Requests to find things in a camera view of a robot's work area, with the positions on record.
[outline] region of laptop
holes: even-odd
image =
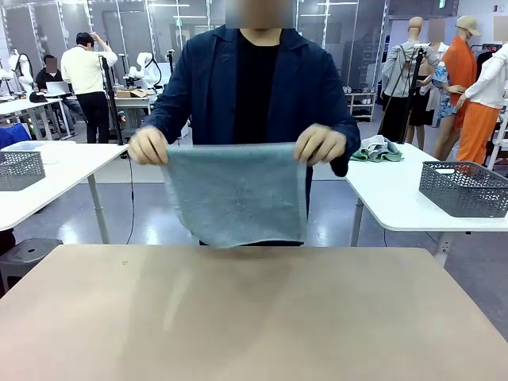
[[[69,85],[65,82],[46,82],[48,93],[45,96],[69,95]]]

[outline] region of folded clothes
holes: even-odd
[[[200,241],[305,241],[306,165],[294,160],[294,144],[169,146],[167,154],[171,202]]]
[[[362,140],[360,149],[353,153],[351,160],[372,161],[375,163],[384,160],[400,161],[402,160],[402,153],[386,137],[375,135]]]

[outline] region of wooden table surface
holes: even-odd
[[[428,252],[65,245],[0,300],[2,381],[507,381]]]

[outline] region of plastic stool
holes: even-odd
[[[2,275],[2,283],[5,292],[9,290],[9,284],[7,282],[9,278],[15,277],[17,280],[23,278],[41,262],[47,254],[62,243],[61,240],[31,238],[20,242],[3,256],[0,256],[0,274]]]

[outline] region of person in white sweater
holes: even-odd
[[[460,97],[457,109],[471,101],[464,119],[457,160],[483,164],[487,142],[504,107],[508,80],[508,44],[504,44],[482,66],[478,81]]]
[[[94,51],[94,43],[104,52]],[[87,117],[87,142],[108,143],[110,139],[110,112],[102,77],[102,57],[108,65],[117,61],[117,55],[96,33],[78,33],[76,45],[62,56],[62,79],[72,85]]]

